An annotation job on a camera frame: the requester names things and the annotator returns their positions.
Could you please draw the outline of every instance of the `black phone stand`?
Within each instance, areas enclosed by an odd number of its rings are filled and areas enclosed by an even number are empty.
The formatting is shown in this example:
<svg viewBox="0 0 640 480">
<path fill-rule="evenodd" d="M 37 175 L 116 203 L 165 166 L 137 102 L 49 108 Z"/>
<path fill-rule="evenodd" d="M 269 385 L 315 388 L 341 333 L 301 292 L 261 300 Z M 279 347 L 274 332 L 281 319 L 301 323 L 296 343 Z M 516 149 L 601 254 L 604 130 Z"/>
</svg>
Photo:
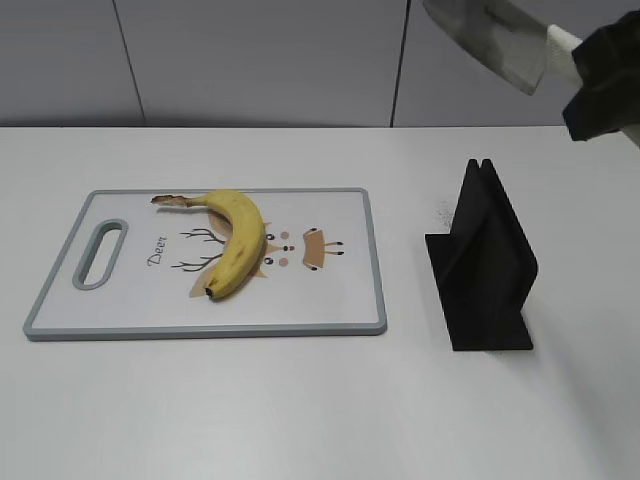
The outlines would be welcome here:
<svg viewBox="0 0 640 480">
<path fill-rule="evenodd" d="M 425 235 L 453 349 L 531 350 L 538 264 L 491 160 L 469 160 L 451 233 Z"/>
</svg>

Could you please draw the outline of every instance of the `banana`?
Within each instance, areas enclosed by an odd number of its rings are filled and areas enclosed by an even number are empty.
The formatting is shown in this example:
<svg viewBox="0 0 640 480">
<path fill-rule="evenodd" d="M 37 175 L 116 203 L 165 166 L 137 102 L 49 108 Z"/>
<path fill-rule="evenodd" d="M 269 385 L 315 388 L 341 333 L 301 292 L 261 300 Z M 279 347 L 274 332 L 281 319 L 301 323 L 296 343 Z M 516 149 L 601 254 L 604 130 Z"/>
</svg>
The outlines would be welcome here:
<svg viewBox="0 0 640 480">
<path fill-rule="evenodd" d="M 201 197 L 160 195 L 151 203 L 172 207 L 208 207 L 233 226 L 225 251 L 212 268 L 205 291 L 212 299 L 226 297 L 240 286 L 259 261 L 265 245 L 264 221 L 260 210 L 245 194 L 236 190 L 213 190 Z"/>
</svg>

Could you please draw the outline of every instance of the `tabletop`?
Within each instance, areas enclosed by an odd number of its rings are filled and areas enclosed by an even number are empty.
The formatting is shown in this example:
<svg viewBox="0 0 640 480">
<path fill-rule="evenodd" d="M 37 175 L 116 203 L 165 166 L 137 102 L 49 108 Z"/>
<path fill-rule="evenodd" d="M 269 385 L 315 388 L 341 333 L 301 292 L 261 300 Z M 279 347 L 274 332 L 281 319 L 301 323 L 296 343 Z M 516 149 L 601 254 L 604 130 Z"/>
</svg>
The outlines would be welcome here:
<svg viewBox="0 0 640 480">
<path fill-rule="evenodd" d="M 532 352 L 453 352 L 424 243 L 491 158 L 538 259 Z M 561 127 L 0 129 L 0 477 L 635 479 L 640 150 Z M 95 189 L 368 190 L 376 337 L 30 343 Z"/>
</svg>

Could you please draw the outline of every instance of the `knife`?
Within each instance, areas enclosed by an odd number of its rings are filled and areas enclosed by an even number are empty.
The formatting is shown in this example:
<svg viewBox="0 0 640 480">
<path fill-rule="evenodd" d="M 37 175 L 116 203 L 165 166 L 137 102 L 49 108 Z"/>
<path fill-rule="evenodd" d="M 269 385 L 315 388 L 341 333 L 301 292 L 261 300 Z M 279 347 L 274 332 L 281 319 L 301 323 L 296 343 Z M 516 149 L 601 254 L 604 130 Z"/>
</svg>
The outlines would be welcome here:
<svg viewBox="0 0 640 480">
<path fill-rule="evenodd" d="M 547 63 L 547 26 L 507 0 L 423 0 L 429 16 L 485 67 L 532 95 Z"/>
</svg>

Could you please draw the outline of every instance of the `cutting board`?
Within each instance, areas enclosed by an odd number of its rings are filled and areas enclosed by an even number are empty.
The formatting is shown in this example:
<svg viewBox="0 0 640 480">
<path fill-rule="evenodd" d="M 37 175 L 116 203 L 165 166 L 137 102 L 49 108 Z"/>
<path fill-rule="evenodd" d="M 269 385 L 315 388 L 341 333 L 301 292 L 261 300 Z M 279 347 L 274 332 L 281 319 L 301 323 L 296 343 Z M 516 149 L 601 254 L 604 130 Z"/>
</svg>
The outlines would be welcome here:
<svg viewBox="0 0 640 480">
<path fill-rule="evenodd" d="M 243 191 L 260 208 L 267 247 L 243 287 L 220 301 L 204 293 L 203 280 L 224 251 L 230 225 L 206 208 L 150 203 L 154 195 L 205 191 L 91 193 L 25 334 L 56 341 L 384 332 L 367 192 Z M 117 240 L 105 253 L 107 233 Z M 104 265 L 94 278 L 98 263 Z"/>
</svg>

